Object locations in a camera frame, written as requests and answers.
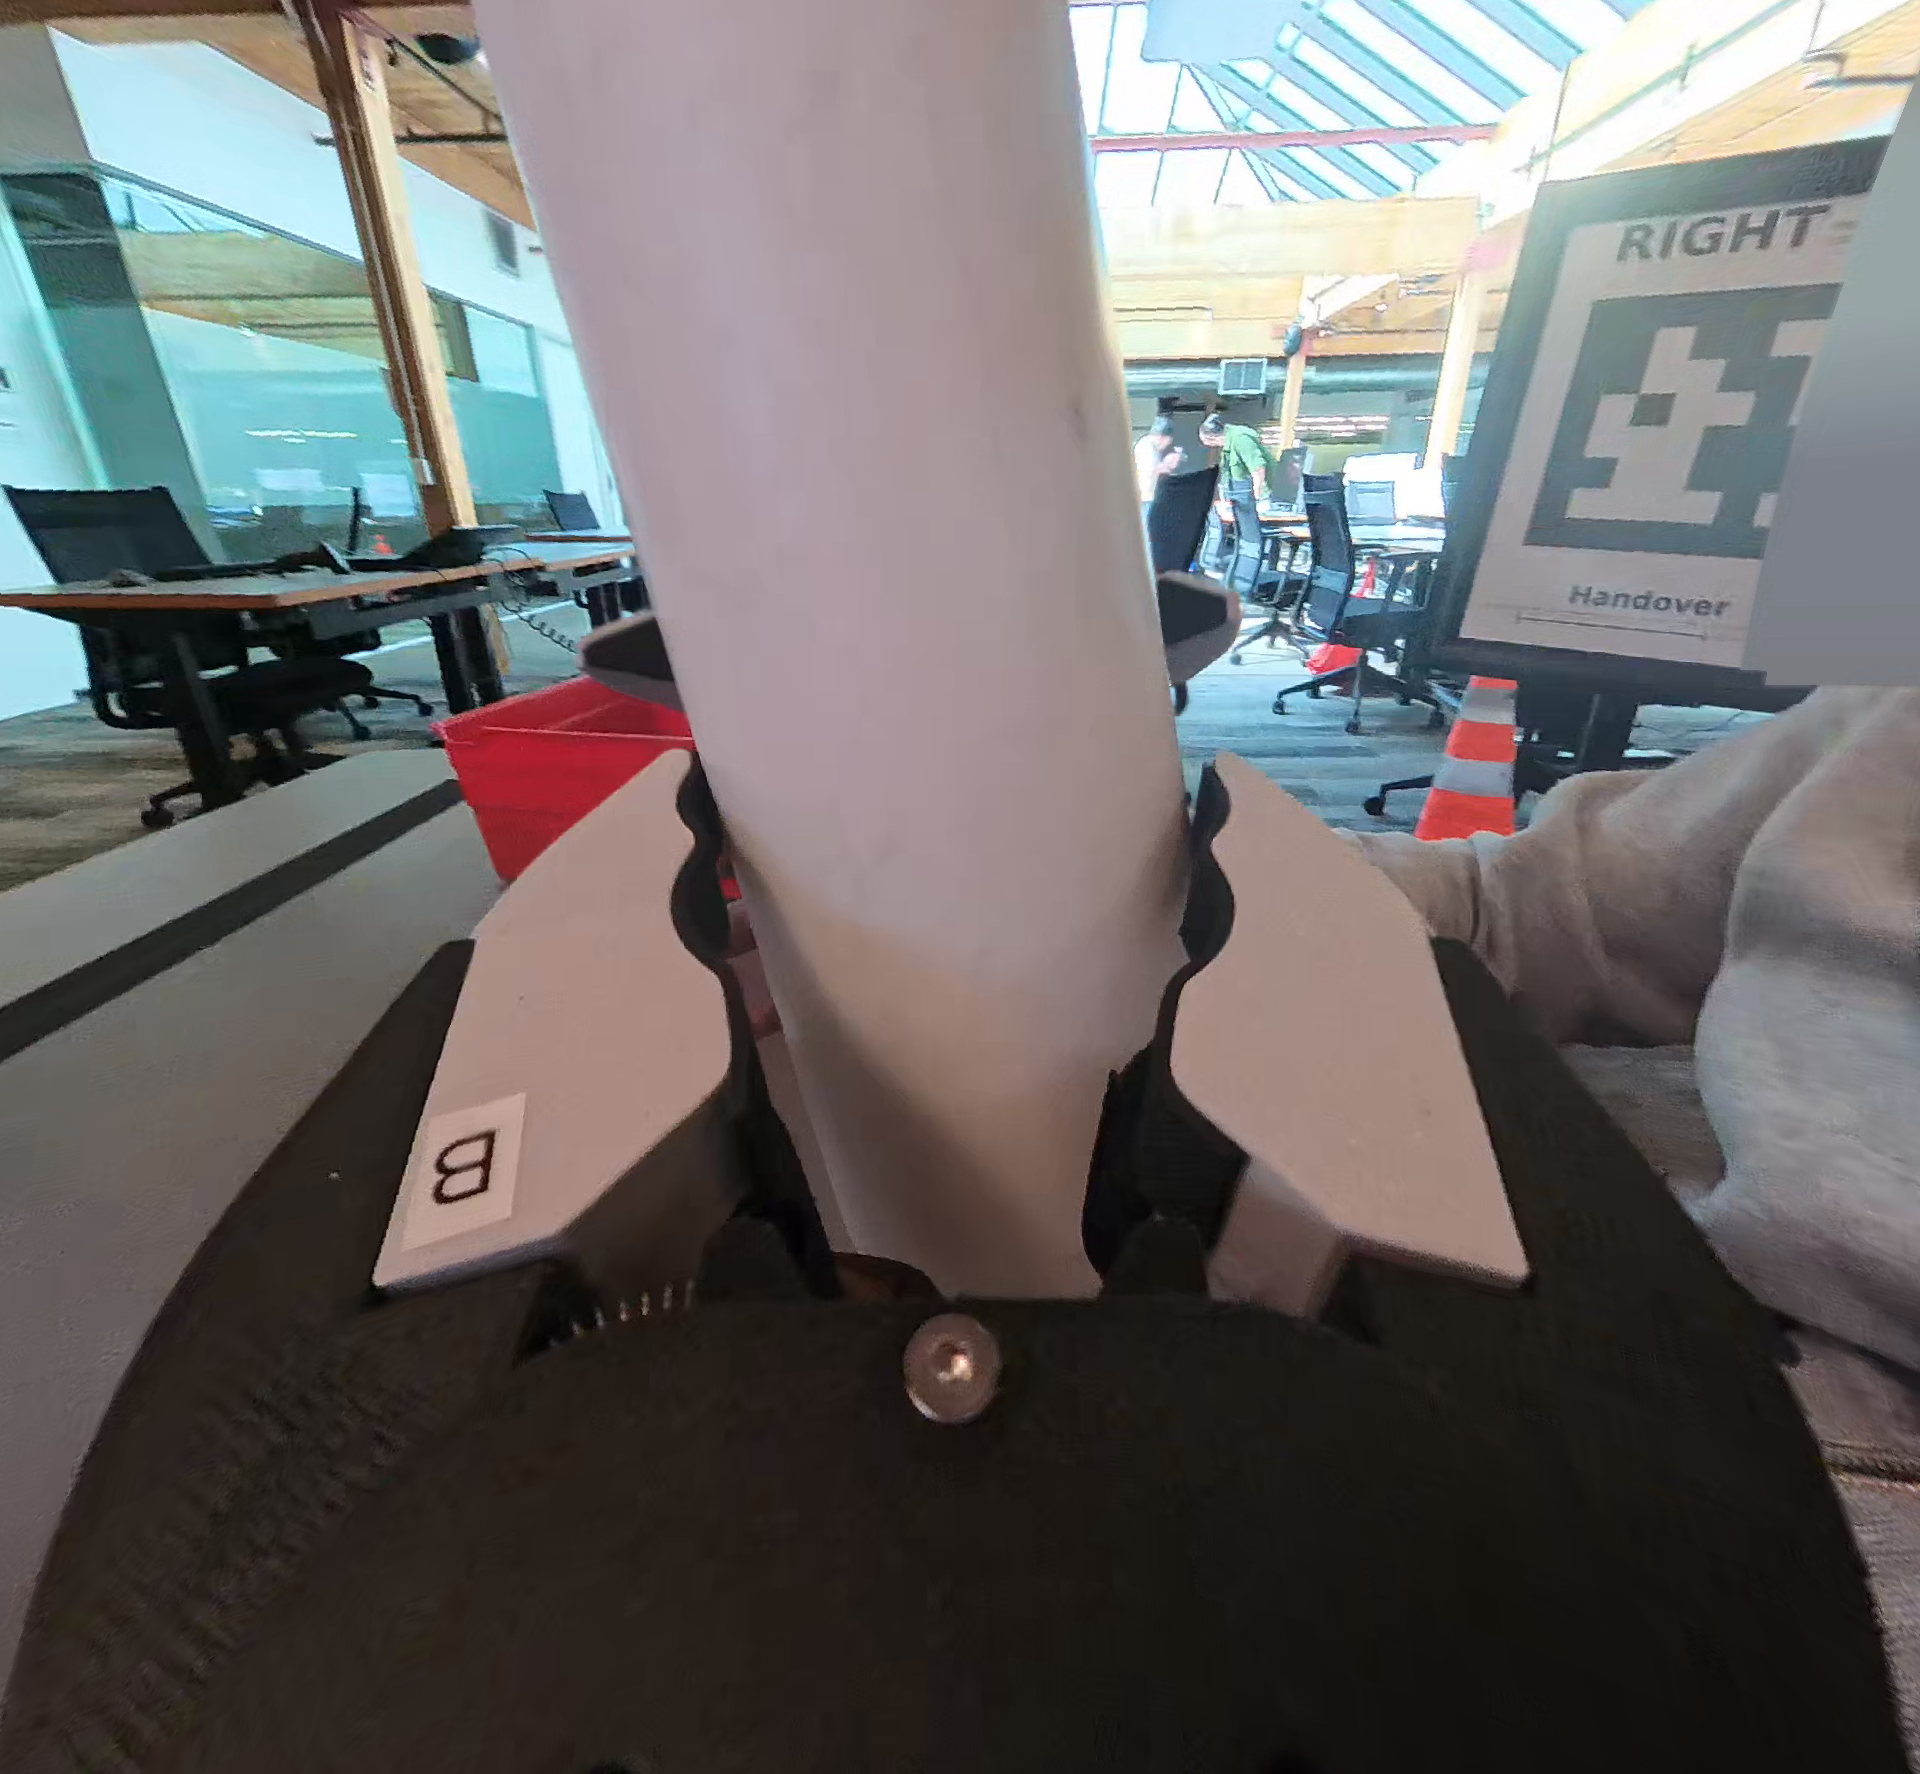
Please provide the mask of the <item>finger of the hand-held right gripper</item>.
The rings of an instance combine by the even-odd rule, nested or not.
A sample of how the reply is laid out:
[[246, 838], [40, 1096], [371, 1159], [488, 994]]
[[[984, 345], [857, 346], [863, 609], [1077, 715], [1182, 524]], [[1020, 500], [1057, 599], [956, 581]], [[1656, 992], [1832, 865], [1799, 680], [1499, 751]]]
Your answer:
[[1165, 569], [1158, 572], [1158, 621], [1171, 705], [1184, 715], [1191, 680], [1234, 647], [1238, 593], [1191, 569]]
[[579, 642], [579, 675], [605, 729], [689, 729], [686, 698], [650, 609], [638, 609]]

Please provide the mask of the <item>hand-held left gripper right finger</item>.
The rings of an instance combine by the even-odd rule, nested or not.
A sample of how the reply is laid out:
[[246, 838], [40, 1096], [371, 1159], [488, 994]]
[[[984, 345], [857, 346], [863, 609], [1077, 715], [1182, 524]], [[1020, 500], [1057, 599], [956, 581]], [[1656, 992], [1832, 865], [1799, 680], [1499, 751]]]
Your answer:
[[1527, 1259], [1410, 902], [1238, 757], [1191, 796], [1182, 956], [1111, 1076], [1082, 1206], [1104, 1284], [1182, 1231], [1198, 1287], [1320, 1314], [1348, 1265], [1520, 1287]]

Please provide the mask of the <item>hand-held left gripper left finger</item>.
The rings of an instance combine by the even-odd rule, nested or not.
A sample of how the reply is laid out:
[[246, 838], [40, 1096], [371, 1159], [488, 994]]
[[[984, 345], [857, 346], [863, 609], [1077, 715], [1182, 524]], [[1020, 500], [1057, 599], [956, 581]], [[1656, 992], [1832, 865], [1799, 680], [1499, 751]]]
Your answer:
[[473, 930], [371, 1267], [393, 1294], [558, 1260], [607, 1299], [690, 1284], [757, 1217], [827, 1294], [827, 1231], [727, 948], [724, 834], [670, 748]]

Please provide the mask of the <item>white bottle black cap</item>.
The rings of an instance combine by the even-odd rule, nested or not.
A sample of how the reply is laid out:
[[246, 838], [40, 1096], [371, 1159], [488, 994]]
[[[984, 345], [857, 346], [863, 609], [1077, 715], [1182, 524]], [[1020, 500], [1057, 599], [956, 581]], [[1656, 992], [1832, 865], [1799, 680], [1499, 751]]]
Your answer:
[[853, 1248], [1096, 1287], [1184, 772], [1068, 0], [468, 0]]

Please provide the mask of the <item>person's right forearm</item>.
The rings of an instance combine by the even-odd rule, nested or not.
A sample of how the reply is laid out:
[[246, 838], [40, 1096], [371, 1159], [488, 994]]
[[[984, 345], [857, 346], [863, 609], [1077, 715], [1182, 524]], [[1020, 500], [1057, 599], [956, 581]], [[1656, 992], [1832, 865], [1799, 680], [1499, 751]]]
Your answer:
[[1515, 838], [1356, 838], [1555, 1045], [1686, 1045], [1682, 1205], [1770, 1313], [1917, 1372], [1917, 688], [1818, 688]]

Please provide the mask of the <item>neighbouring grey desk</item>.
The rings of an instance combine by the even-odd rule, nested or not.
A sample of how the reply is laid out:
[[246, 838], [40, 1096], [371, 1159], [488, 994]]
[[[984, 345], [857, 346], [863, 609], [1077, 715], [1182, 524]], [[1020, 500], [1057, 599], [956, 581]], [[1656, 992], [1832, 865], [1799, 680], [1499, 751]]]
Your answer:
[[5, 892], [4, 1004], [108, 971], [153, 979], [461, 804], [441, 751], [337, 760]]

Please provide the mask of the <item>black office chair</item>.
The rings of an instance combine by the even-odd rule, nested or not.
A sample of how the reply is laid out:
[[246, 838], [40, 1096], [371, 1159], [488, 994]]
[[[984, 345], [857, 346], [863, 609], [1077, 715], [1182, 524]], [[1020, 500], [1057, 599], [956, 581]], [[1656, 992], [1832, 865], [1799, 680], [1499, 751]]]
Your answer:
[[1195, 569], [1205, 526], [1210, 517], [1210, 500], [1218, 487], [1218, 470], [1184, 470], [1165, 478], [1158, 500], [1146, 505], [1146, 559], [1158, 596], [1158, 572]]
[[[16, 490], [4, 500], [57, 586], [102, 585], [121, 593], [186, 569], [210, 572], [202, 544], [169, 490]], [[329, 765], [299, 726], [337, 712], [363, 740], [352, 702], [371, 672], [339, 656], [275, 656], [238, 609], [79, 609], [85, 698], [115, 731], [169, 731], [189, 780], [155, 794], [139, 820], [173, 826], [175, 804], [199, 811], [282, 786]]]
[[1381, 679], [1401, 705], [1425, 705], [1427, 729], [1442, 729], [1448, 708], [1410, 668], [1427, 635], [1427, 599], [1438, 552], [1420, 545], [1363, 550], [1345, 517], [1345, 500], [1307, 496], [1308, 569], [1298, 603], [1284, 621], [1291, 642], [1308, 643], [1308, 679], [1280, 688], [1272, 715], [1291, 698], [1316, 698], [1325, 686], [1345, 688], [1345, 731], [1363, 731], [1371, 679]]

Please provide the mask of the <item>red plastic bin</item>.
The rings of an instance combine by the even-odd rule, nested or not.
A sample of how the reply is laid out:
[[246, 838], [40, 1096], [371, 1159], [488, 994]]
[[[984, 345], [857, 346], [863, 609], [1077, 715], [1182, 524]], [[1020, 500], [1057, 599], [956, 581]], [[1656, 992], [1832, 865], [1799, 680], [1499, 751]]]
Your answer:
[[690, 748], [677, 705], [638, 702], [589, 679], [448, 715], [434, 734], [504, 884], [656, 757]]

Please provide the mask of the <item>orange traffic cone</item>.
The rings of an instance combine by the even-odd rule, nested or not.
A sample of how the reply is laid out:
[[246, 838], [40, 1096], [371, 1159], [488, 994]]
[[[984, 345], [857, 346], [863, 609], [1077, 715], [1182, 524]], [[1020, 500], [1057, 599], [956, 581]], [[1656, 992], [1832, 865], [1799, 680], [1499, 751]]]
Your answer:
[[1519, 830], [1519, 680], [1471, 675], [1430, 772], [1413, 838], [1452, 843]]

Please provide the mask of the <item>wooden pillar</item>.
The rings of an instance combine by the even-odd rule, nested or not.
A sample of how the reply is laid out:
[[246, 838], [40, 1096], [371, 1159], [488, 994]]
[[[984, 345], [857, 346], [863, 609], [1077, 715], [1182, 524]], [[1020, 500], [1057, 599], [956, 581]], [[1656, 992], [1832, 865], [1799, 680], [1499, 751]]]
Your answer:
[[356, 0], [291, 0], [346, 181], [367, 297], [380, 332], [418, 505], [432, 533], [475, 526], [465, 451], [446, 389], [437, 316], [418, 269], [387, 88], [387, 34]]

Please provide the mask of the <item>wooden office table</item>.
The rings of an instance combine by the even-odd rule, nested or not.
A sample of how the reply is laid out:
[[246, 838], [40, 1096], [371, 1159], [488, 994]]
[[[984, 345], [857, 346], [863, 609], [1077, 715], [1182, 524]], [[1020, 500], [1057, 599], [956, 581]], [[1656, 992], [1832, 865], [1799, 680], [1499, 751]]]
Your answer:
[[546, 559], [524, 544], [468, 568], [393, 568], [371, 572], [259, 572], [189, 585], [139, 581], [57, 585], [4, 589], [4, 609], [57, 618], [70, 627], [127, 635], [155, 656], [163, 698], [182, 712], [175, 731], [193, 765], [226, 765], [236, 729], [212, 705], [212, 692], [189, 656], [195, 625], [229, 618], [238, 627], [293, 625], [318, 642], [356, 636], [405, 621], [432, 625], [448, 712], [504, 698], [500, 666], [483, 630], [483, 609], [504, 606], [515, 585], [546, 572]]

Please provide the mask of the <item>framed marker sign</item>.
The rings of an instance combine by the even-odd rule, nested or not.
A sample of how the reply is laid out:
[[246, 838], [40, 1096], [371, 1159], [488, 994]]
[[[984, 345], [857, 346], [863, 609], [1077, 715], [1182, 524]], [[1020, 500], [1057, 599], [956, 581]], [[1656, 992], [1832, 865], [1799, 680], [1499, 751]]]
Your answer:
[[1545, 181], [1416, 666], [1519, 686], [1519, 786], [1619, 769], [1653, 708], [1781, 712], [1752, 606], [1890, 137]]

